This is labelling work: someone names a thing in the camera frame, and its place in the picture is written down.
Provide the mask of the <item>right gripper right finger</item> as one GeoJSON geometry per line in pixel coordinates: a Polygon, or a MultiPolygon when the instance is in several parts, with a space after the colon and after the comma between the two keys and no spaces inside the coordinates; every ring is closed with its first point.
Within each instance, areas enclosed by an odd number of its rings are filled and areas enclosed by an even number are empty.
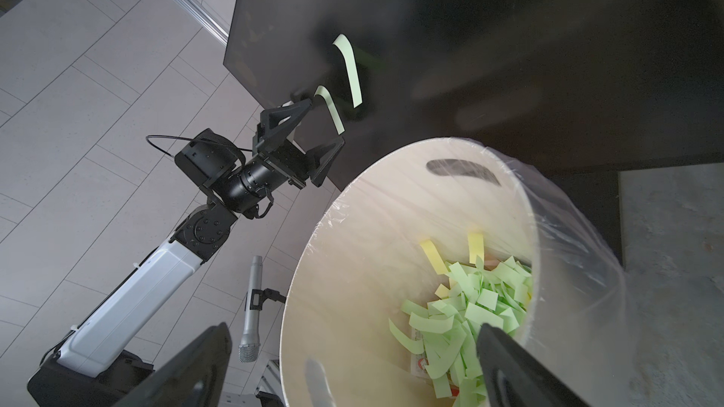
{"type": "Polygon", "coordinates": [[[476,350],[491,406],[587,407],[502,329],[484,324],[476,350]]]}

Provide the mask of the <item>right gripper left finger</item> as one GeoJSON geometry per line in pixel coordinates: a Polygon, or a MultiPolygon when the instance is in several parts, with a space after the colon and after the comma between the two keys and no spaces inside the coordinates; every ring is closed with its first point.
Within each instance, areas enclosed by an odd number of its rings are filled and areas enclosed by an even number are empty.
{"type": "Polygon", "coordinates": [[[226,323],[207,328],[161,369],[124,396],[118,406],[216,406],[232,351],[226,323]]]}

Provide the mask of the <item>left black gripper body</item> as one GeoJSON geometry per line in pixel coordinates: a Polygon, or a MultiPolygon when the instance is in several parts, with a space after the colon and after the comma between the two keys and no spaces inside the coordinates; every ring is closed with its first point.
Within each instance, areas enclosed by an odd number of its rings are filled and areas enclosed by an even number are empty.
{"type": "Polygon", "coordinates": [[[311,179],[311,161],[287,139],[273,149],[255,152],[239,148],[237,152],[251,157],[237,168],[238,198],[273,198],[273,192],[282,185],[304,188],[311,179]]]}

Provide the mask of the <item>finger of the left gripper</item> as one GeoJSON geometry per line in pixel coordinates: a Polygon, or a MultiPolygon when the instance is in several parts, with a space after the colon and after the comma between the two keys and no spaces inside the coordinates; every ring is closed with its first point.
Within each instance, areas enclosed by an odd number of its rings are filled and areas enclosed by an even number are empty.
{"type": "Polygon", "coordinates": [[[292,131],[312,109],[312,101],[305,99],[286,107],[265,109],[256,128],[254,151],[271,153],[279,148],[292,131]]]}
{"type": "Polygon", "coordinates": [[[337,136],[328,143],[320,144],[305,154],[307,158],[307,172],[310,182],[320,187],[328,175],[337,155],[345,145],[345,140],[337,136]]]}

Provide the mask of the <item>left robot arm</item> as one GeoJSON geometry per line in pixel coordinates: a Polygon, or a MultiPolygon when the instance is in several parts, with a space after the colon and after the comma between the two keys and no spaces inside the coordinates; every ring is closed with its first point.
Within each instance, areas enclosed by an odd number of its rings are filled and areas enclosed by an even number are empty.
{"type": "Polygon", "coordinates": [[[206,129],[175,155],[175,165],[205,194],[160,246],[136,265],[103,303],[41,358],[26,389],[40,406],[112,406],[151,377],[155,368],[127,345],[160,307],[222,248],[239,219],[264,218],[285,183],[301,190],[322,186],[344,140],[308,152],[288,138],[310,111],[307,98],[260,114],[253,145],[245,150],[206,129]]]}

